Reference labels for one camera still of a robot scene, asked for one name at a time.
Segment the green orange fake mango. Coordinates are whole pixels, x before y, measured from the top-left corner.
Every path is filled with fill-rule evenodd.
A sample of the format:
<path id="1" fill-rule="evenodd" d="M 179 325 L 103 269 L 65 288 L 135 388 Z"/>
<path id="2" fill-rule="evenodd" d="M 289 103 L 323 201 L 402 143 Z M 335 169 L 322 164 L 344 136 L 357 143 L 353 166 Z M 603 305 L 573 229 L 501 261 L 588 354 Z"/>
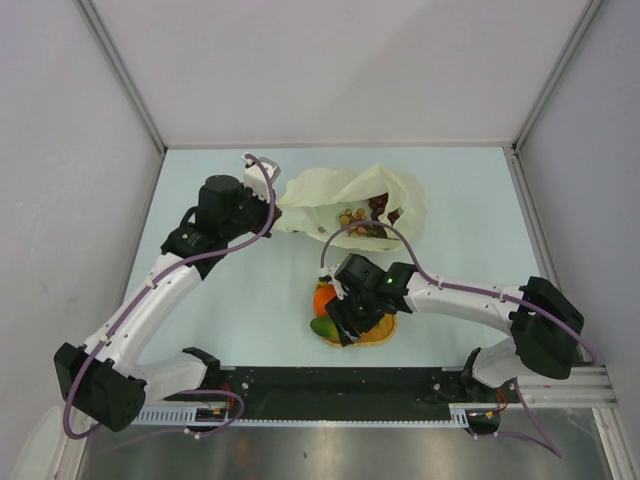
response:
<path id="1" fill-rule="evenodd" d="M 331 340 L 338 338 L 334 322 L 329 317 L 316 317 L 310 322 L 311 330 L 321 338 Z"/>

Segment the orange fake persimmon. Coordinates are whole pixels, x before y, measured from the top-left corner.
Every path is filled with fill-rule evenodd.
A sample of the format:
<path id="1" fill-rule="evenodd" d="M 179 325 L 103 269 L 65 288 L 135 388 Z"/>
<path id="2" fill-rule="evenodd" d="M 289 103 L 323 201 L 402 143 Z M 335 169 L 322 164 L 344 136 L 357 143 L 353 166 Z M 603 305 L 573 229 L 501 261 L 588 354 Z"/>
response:
<path id="1" fill-rule="evenodd" d="M 325 317 L 328 315 L 326 306 L 336 297 L 333 287 L 325 287 L 318 291 L 315 290 L 313 295 L 313 310 L 316 317 Z"/>

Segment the pale green plastic bag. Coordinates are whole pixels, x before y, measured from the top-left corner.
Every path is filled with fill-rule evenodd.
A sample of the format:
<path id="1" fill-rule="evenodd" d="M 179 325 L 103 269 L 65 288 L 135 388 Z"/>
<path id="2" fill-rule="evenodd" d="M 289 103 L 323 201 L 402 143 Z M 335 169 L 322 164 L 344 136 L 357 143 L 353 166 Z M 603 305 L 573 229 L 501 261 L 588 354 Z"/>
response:
<path id="1" fill-rule="evenodd" d="M 380 196 L 386 201 L 378 220 L 413 239 L 427 215 L 424 189 L 415 177 L 379 164 L 362 173 L 343 167 L 303 171 L 287 183 L 284 195 L 278 199 L 282 216 L 275 228 L 325 242 L 341 227 L 340 218 L 345 211 L 362 210 L 371 219 L 368 201 Z"/>

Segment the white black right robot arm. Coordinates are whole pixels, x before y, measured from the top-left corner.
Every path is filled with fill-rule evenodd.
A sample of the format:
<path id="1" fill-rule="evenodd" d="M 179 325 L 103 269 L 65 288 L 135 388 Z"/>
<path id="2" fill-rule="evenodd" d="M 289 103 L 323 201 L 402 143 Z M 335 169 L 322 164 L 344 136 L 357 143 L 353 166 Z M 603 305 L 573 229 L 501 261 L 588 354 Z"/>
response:
<path id="1" fill-rule="evenodd" d="M 385 315 L 399 312 L 450 316 L 504 334 L 467 359 L 461 388 L 473 401 L 516 377 L 565 380 L 573 369 L 584 318 L 546 279 L 530 277 L 524 286 L 455 284 L 414 264 L 382 269 L 359 254 L 322 267 L 320 278 L 336 291 L 326 311 L 343 346 L 360 343 Z"/>

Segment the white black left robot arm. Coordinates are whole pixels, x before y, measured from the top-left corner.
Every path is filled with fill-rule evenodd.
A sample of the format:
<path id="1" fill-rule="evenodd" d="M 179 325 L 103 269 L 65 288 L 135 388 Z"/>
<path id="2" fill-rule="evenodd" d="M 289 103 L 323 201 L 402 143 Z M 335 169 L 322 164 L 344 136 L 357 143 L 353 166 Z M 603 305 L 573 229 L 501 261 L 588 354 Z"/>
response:
<path id="1" fill-rule="evenodd" d="M 221 387 L 219 360 L 197 347 L 141 365 L 147 343 L 174 308 L 228 254 L 267 237 L 280 212 L 273 180 L 277 172 L 262 164 L 246 168 L 241 179 L 214 175 L 161 246 L 143 283 L 113 316 L 81 345 L 63 344 L 54 366 L 65 402 L 63 428 L 71 439 L 78 410 L 118 432 L 150 401 L 193 393 L 207 400 Z"/>

